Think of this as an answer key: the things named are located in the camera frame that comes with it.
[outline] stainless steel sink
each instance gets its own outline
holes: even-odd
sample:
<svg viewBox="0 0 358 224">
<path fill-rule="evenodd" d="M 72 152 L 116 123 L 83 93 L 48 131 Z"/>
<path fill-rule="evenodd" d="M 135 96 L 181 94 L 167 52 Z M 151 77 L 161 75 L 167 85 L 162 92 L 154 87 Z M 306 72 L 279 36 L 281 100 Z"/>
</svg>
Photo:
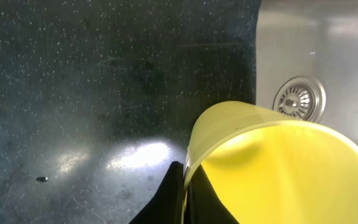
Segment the stainless steel sink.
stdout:
<svg viewBox="0 0 358 224">
<path fill-rule="evenodd" d="M 326 95 L 314 121 L 358 144 L 358 1 L 262 1 L 256 56 L 257 105 L 273 109 L 287 81 L 313 77 Z"/>
</svg>

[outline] black countertop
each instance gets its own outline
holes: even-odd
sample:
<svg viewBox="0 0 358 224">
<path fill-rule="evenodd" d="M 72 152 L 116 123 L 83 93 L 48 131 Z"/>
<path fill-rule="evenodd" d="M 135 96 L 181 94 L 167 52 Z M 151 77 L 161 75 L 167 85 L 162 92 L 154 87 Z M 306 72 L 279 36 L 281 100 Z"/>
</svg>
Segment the black countertop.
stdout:
<svg viewBox="0 0 358 224">
<path fill-rule="evenodd" d="M 131 220 L 206 108 L 254 103 L 259 4 L 1 0 L 0 223 Z"/>
</svg>

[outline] drain strainer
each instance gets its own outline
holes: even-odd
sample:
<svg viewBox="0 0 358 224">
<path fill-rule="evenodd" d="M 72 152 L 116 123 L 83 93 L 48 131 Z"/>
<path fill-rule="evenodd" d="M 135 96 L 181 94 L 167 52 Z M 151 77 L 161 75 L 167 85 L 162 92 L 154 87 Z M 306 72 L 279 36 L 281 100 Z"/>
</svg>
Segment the drain strainer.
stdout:
<svg viewBox="0 0 358 224">
<path fill-rule="evenodd" d="M 301 120 L 318 122 L 325 104 L 326 94 L 322 84 L 313 77 L 298 77 L 281 87 L 273 109 Z"/>
</svg>

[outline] dark spot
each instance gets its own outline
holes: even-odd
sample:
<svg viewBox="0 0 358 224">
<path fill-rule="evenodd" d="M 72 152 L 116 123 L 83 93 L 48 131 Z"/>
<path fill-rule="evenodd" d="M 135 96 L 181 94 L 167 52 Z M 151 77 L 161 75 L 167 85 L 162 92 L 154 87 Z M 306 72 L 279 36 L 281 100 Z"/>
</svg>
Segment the dark spot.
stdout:
<svg viewBox="0 0 358 224">
<path fill-rule="evenodd" d="M 128 189 L 122 190 L 117 194 L 118 199 L 128 200 L 132 197 L 132 192 Z"/>
<path fill-rule="evenodd" d="M 37 177 L 36 181 L 38 181 L 38 182 L 46 182 L 46 181 L 48 181 L 48 177 Z"/>
</svg>

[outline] black speck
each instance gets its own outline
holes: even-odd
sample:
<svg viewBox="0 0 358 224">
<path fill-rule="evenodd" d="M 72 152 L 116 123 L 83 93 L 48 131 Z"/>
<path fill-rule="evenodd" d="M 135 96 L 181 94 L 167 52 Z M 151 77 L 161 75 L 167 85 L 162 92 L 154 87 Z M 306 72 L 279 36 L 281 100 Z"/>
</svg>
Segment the black speck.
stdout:
<svg viewBox="0 0 358 224">
<path fill-rule="evenodd" d="M 36 178 L 36 181 L 46 182 L 46 181 L 48 181 L 48 177 L 37 177 L 37 178 Z"/>
</svg>

